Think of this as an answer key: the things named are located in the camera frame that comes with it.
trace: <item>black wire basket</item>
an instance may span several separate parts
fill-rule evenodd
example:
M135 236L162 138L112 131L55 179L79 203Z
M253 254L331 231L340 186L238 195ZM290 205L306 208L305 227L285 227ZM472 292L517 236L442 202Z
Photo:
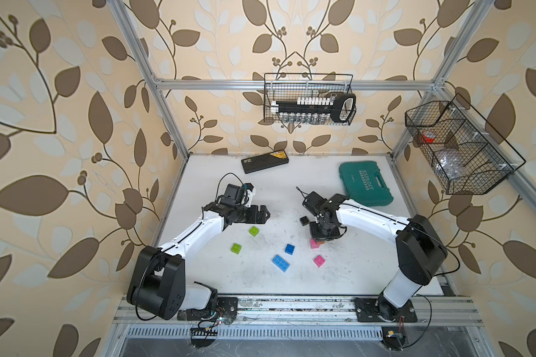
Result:
M350 74L264 74L264 121L282 124L350 125L356 96Z
M405 126L413 136L447 194L483 195L526 160L482 114L485 130L465 114L468 101L460 94L451 101L433 101L405 112ZM508 160L502 152L516 156Z

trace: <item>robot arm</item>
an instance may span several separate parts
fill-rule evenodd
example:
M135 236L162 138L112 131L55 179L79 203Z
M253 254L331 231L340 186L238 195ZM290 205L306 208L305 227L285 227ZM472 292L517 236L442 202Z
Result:
M399 270L376 304L377 315L386 321L393 321L411 296L429 284L447 256L433 226L421 215L393 216L340 194L325 199L312 192L304 197L302 205L316 217L316 222L310 222L310 234L315 241L342 237L339 228L346 225L370 232L397 247Z
M214 289L185 283L185 262L215 235L233 223L263 225L270 218L266 206L253 206L256 190L250 183L229 184L224 195L202 208L202 216L177 237L160 247L145 247L133 271L127 302L163 319L178 310L204 309Z

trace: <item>floral wallpaper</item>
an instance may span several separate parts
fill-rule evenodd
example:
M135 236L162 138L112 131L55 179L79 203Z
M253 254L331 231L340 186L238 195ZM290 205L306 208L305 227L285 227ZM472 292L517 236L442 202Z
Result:
M496 0L446 84L482 111L495 139L513 143L536 182L536 0ZM507 181L486 195L444 195L415 145L399 164L419 210L461 259L451 279L473 297L496 351L536 357L534 212ZM446 267L456 267L451 255Z
M390 153L405 129L416 91L356 91L351 125L284 124L263 118L262 95L224 90L164 91L189 152L198 154Z
M99 354L162 218L182 160L129 52L105 1L0 1L0 356Z
M155 75L429 80L474 1L124 0Z

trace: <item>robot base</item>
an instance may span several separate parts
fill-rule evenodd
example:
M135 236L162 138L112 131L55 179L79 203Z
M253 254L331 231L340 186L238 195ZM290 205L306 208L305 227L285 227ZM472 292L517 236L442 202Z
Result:
M237 297L219 297L217 307L223 309L222 323L230 325L234 322L238 313L238 298ZM202 319L211 318L215 314L214 310L179 310L177 313L177 320L179 321L201 321Z
M356 297L354 303L356 305L358 322L391 322L379 317L377 299ZM398 321L400 316L403 316L404 322L417 322L417 315L415 314L415 309L413 308L411 300L407 301L407 303L401 307L399 314L394 318L394 321Z

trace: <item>lime green lego brick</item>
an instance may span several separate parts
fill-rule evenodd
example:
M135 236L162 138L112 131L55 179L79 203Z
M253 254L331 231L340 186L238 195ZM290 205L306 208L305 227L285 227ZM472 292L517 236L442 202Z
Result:
M237 245L237 244L235 243L235 244L233 244L233 247L230 248L230 251L231 251L232 253L236 253L236 254L238 254L238 253L240 253L240 249L242 249L242 246L241 246L241 245Z
M252 235L252 237L256 237L258 235L258 232L260 232L260 230L258 228L256 228L256 227L252 227L248 231L248 233L250 233Z

